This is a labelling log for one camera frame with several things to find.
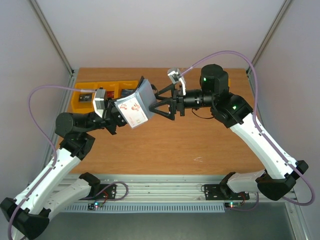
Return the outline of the white card with red pattern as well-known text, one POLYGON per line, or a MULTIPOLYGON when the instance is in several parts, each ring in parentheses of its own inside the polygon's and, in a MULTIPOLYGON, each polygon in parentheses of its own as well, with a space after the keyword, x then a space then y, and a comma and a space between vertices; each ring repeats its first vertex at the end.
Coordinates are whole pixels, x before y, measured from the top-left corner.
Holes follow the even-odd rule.
POLYGON ((117 100, 115 106, 128 125, 134 129, 148 121, 148 117, 143 109, 143 105, 133 96, 122 100, 117 100))

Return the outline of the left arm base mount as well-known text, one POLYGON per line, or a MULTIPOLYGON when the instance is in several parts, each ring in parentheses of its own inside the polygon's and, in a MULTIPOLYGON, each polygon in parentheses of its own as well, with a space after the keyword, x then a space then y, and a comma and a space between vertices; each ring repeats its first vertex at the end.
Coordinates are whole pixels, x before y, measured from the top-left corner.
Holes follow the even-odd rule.
POLYGON ((89 194, 83 198, 84 200, 104 199, 106 196, 110 200, 115 199, 117 192, 116 184, 107 187, 108 184, 102 184, 99 178, 89 172, 81 174, 79 179, 85 180, 89 185, 89 194))

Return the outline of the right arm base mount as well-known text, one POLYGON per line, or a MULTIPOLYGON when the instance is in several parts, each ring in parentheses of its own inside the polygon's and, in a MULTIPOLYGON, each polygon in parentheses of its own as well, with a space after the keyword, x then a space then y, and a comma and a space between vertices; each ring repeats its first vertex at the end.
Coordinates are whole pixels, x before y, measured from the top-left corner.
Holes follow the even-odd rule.
POLYGON ((201 186, 201 191, 204 193, 207 201, 236 201, 236 200, 249 200, 250 195, 244 191, 240 193, 233 192, 227 185, 227 181, 235 174, 230 172, 227 174, 219 184, 204 184, 201 186))

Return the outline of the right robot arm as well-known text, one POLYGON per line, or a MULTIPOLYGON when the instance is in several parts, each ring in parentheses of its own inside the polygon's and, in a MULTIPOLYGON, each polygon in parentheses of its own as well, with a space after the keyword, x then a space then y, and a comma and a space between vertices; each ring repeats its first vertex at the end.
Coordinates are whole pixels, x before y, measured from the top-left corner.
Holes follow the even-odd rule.
POLYGON ((149 107, 152 113, 173 121, 176 113, 183 117, 186 109, 209 108, 212 118, 240 137, 264 166, 256 172, 227 174, 219 183, 219 191, 226 199, 240 192, 260 192, 278 201, 292 190, 308 164, 285 153, 262 126, 250 104, 230 92, 229 75, 221 66, 202 67, 199 89, 186 90, 177 68, 170 69, 167 75, 172 81, 170 85, 161 90, 151 87, 157 99, 149 107))

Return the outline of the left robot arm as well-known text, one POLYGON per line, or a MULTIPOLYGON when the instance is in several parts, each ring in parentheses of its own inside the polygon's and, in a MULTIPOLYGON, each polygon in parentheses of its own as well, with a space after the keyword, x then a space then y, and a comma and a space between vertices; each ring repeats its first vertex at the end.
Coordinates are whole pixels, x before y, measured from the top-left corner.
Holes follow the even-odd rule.
POLYGON ((85 172, 70 186, 54 194, 53 190, 64 177, 91 151, 94 130, 106 129, 112 135, 126 121, 112 101, 103 101, 102 108, 93 112, 60 113, 55 121, 55 133, 62 138, 59 148, 39 175, 16 197, 6 197, 0 209, 8 221, 10 240, 34 240, 50 221, 77 200, 97 200, 104 189, 101 181, 85 172))

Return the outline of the card holder with clear sleeves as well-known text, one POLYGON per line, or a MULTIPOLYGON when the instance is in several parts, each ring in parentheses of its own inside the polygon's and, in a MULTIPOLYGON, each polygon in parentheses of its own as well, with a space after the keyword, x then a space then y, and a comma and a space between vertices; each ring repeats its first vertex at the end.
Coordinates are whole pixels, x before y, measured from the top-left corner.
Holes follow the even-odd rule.
POLYGON ((157 100, 148 79, 142 76, 134 92, 126 97, 116 99, 115 104, 116 101, 124 100, 131 97, 136 97, 139 103, 142 104, 142 108, 145 114, 147 115, 148 120, 150 120, 155 115, 153 112, 150 112, 149 110, 149 106, 155 104, 157 100))

